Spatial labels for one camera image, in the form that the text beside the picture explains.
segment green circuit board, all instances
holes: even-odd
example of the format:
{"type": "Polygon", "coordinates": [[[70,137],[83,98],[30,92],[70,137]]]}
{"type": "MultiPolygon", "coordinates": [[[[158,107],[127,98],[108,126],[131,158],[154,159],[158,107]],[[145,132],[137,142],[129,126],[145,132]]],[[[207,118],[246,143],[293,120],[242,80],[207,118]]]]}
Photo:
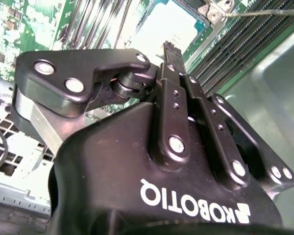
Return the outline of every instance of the green circuit board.
{"type": "MultiPolygon", "coordinates": [[[[23,52],[72,49],[72,45],[70,45],[68,41],[63,40],[63,37],[68,28],[72,26],[72,21],[74,22],[73,17],[77,14],[77,2],[81,1],[85,5],[93,3],[94,11],[96,5],[100,2],[99,0],[0,0],[0,78],[10,82],[14,81],[16,58],[23,52]]],[[[112,5],[115,1],[116,0],[112,0],[109,4],[112,5]]],[[[258,0],[234,0],[232,11],[244,12],[257,1],[258,0]]],[[[131,14],[127,17],[130,18],[130,20],[127,19],[126,22],[136,22],[136,25],[139,25],[142,19],[146,16],[146,11],[148,9],[156,8],[154,6],[150,7],[151,4],[155,5],[156,3],[160,3],[170,5],[172,2],[176,3],[185,12],[188,11],[188,8],[184,7],[182,4],[185,0],[136,0],[132,2],[134,7],[131,8],[131,14]]],[[[81,8],[79,12],[83,13],[85,12],[85,9],[86,8],[81,8]]],[[[118,23],[112,26],[112,30],[109,32],[102,48],[113,46],[124,9],[125,4],[122,6],[120,13],[117,16],[118,23]]],[[[89,15],[89,20],[86,22],[83,33],[81,34],[81,40],[85,40],[88,35],[91,29],[91,23],[94,22],[94,18],[95,16],[91,16],[91,14],[89,15]]],[[[214,26],[207,24],[206,19],[199,17],[197,18],[197,21],[198,19],[200,27],[196,29],[197,35],[190,44],[187,44],[188,46],[185,48],[183,54],[185,63],[191,59],[191,63],[188,62],[188,66],[186,67],[188,72],[191,72],[193,68],[202,61],[205,55],[214,48],[219,40],[227,34],[238,20],[237,18],[228,19],[223,28],[214,31],[214,26]],[[197,51],[203,43],[206,43],[207,46],[204,49],[197,51]]],[[[100,25],[104,24],[105,20],[107,20],[107,17],[103,16],[100,25]]],[[[98,39],[98,34],[101,32],[100,27],[98,33],[93,37],[92,42],[95,42],[98,39]]],[[[181,35],[183,35],[183,31],[182,33],[179,32],[179,34],[174,34],[174,37],[171,36],[169,40],[180,40],[179,37],[181,37],[181,35]]],[[[124,36],[124,38],[127,39],[124,40],[125,43],[123,47],[131,47],[133,44],[128,42],[132,40],[132,36],[124,36]]],[[[104,107],[103,109],[109,113],[114,113],[136,102],[137,100],[131,99],[124,105],[111,105],[104,107]]]]}

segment silver metal surface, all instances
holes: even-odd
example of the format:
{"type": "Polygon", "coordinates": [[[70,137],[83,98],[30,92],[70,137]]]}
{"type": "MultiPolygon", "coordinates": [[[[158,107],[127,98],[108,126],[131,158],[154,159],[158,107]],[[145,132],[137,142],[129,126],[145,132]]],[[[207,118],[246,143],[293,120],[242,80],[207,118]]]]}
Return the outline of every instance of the silver metal surface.
{"type": "Polygon", "coordinates": [[[65,87],[69,89],[71,92],[79,93],[84,90],[84,85],[81,81],[76,78],[68,78],[65,81],[65,87]]]}
{"type": "Polygon", "coordinates": [[[246,171],[245,168],[242,166],[242,164],[239,161],[233,161],[232,162],[233,169],[239,176],[245,176],[246,171]]]}
{"type": "Polygon", "coordinates": [[[265,16],[265,15],[279,15],[279,16],[294,16],[294,9],[290,10],[278,10],[278,9],[270,9],[263,11],[249,11],[249,12],[241,12],[241,13],[226,13],[226,17],[246,17],[246,16],[265,16]]]}
{"type": "MultiPolygon", "coordinates": [[[[294,172],[294,33],[222,95],[294,172]]],[[[275,203],[294,229],[294,188],[275,203]]]]}
{"type": "Polygon", "coordinates": [[[190,76],[190,81],[191,81],[192,83],[197,83],[196,78],[194,78],[193,76],[190,76]]]}
{"type": "Polygon", "coordinates": [[[219,96],[217,96],[217,100],[218,100],[218,102],[219,102],[220,104],[223,104],[223,103],[224,103],[223,99],[222,99],[221,97],[219,97],[219,96]]]}
{"type": "Polygon", "coordinates": [[[36,71],[44,75],[50,75],[54,73],[54,67],[48,62],[37,62],[34,64],[34,68],[36,69],[36,71]]]}
{"type": "Polygon", "coordinates": [[[168,67],[172,72],[175,71],[175,68],[173,67],[173,65],[167,65],[167,67],[168,67]]]}
{"type": "Polygon", "coordinates": [[[139,61],[146,62],[146,58],[142,54],[137,54],[136,57],[139,61]]]}
{"type": "Polygon", "coordinates": [[[119,12],[121,11],[121,8],[124,4],[125,0],[116,0],[114,6],[112,7],[112,10],[110,12],[110,15],[108,17],[108,20],[106,21],[103,30],[100,34],[99,39],[95,42],[95,48],[96,49],[100,49],[102,48],[108,33],[110,32],[111,26],[112,24],[115,22],[117,15],[119,14],[119,12]]]}
{"type": "Polygon", "coordinates": [[[281,172],[279,171],[279,169],[276,167],[276,166],[272,166],[271,167],[271,172],[273,173],[273,175],[278,178],[278,179],[281,179],[282,175],[281,175],[281,172]]]}
{"type": "Polygon", "coordinates": [[[24,96],[20,90],[17,90],[15,107],[30,121],[54,155],[67,137],[86,126],[84,116],[65,118],[56,115],[24,96]]]}
{"type": "Polygon", "coordinates": [[[283,173],[286,176],[286,178],[288,178],[288,179],[292,179],[293,178],[293,175],[290,173],[289,169],[283,168],[283,173]]]}
{"type": "Polygon", "coordinates": [[[169,145],[173,149],[173,151],[176,153],[181,153],[185,149],[183,141],[175,136],[171,136],[169,138],[169,145]]]}

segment cable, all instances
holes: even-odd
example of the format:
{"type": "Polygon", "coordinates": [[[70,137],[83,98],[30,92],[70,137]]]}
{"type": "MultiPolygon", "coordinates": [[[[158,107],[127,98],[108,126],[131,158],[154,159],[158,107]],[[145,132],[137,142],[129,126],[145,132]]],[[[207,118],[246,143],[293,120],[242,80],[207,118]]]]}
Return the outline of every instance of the cable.
{"type": "Polygon", "coordinates": [[[3,144],[3,147],[4,147],[3,156],[0,159],[0,167],[1,167],[3,165],[3,163],[5,162],[7,156],[8,156],[8,142],[6,141],[6,138],[2,134],[1,130],[0,130],[0,138],[2,139],[2,144],[3,144]]]}
{"type": "Polygon", "coordinates": [[[117,38],[116,38],[116,41],[114,43],[114,47],[113,48],[117,48],[117,44],[119,42],[119,39],[120,39],[122,30],[123,30],[123,27],[124,27],[124,23],[125,23],[125,20],[126,20],[128,11],[129,11],[129,7],[131,6],[132,1],[133,0],[127,0],[126,6],[125,6],[125,10],[124,10],[124,13],[123,13],[123,17],[122,17],[122,20],[121,20],[121,24],[120,24],[120,29],[118,31],[118,35],[117,35],[117,38]]]}
{"type": "Polygon", "coordinates": [[[242,12],[242,13],[226,13],[226,17],[241,17],[241,16],[264,16],[264,15],[280,15],[280,16],[294,16],[294,9],[290,10],[263,10],[254,12],[242,12]]]}

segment metal screw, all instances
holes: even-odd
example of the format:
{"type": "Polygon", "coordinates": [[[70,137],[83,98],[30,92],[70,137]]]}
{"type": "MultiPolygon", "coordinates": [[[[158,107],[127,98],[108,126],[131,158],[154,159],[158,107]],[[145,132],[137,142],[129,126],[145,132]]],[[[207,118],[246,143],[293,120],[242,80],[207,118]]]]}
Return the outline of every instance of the metal screw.
{"type": "Polygon", "coordinates": [[[224,104],[224,101],[221,97],[217,96],[217,100],[219,101],[219,103],[224,104]]]}
{"type": "Polygon", "coordinates": [[[192,83],[197,83],[197,80],[196,80],[194,77],[192,77],[192,76],[190,76],[190,81],[191,81],[192,83]]]}
{"type": "Polygon", "coordinates": [[[37,72],[44,74],[44,75],[50,75],[54,73],[54,67],[45,61],[40,61],[34,64],[34,68],[37,72]]]}
{"type": "Polygon", "coordinates": [[[146,58],[142,54],[137,54],[136,57],[137,57],[138,60],[140,60],[142,62],[146,62],[147,61],[146,58]]]}
{"type": "Polygon", "coordinates": [[[173,67],[173,65],[167,65],[167,67],[168,67],[172,72],[175,71],[175,68],[173,67]]]}
{"type": "Polygon", "coordinates": [[[286,178],[291,179],[293,175],[290,173],[289,169],[283,168],[283,173],[285,174],[286,178]]]}
{"type": "Polygon", "coordinates": [[[180,140],[178,137],[175,137],[175,136],[171,136],[169,138],[169,145],[173,149],[173,151],[176,153],[181,153],[185,149],[182,140],[180,140]]]}
{"type": "Polygon", "coordinates": [[[282,177],[281,172],[279,171],[279,169],[276,166],[272,166],[271,171],[273,172],[273,174],[276,178],[280,179],[282,177]]]}
{"type": "Polygon", "coordinates": [[[65,81],[65,86],[68,88],[71,92],[79,93],[84,90],[84,85],[81,81],[79,81],[76,78],[69,78],[65,81]]]}
{"type": "Polygon", "coordinates": [[[246,171],[244,166],[237,160],[232,162],[233,169],[235,170],[236,174],[239,176],[245,176],[246,171]]]}

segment metal rod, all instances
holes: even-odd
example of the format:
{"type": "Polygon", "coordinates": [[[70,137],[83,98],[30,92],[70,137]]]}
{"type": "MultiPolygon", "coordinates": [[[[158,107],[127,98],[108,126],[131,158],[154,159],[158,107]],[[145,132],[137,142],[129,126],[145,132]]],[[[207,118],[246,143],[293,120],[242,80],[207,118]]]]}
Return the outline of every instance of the metal rod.
{"type": "Polygon", "coordinates": [[[290,10],[263,10],[254,12],[242,12],[242,13],[226,13],[226,17],[241,17],[241,16],[264,16],[264,15],[280,15],[280,16],[294,16],[294,9],[290,10]]]}
{"type": "Polygon", "coordinates": [[[117,44],[119,42],[119,39],[120,39],[120,36],[121,36],[121,33],[123,31],[123,27],[124,27],[124,23],[125,23],[125,20],[126,20],[126,17],[127,17],[127,14],[128,14],[128,11],[129,11],[129,8],[132,4],[132,1],[133,0],[127,0],[127,3],[126,3],[126,7],[125,7],[125,10],[124,10],[124,14],[123,14],[123,17],[122,17],[122,20],[121,20],[121,24],[120,24],[120,29],[118,31],[118,35],[117,35],[117,38],[116,38],[116,41],[114,43],[114,48],[117,47],[117,44]]]}

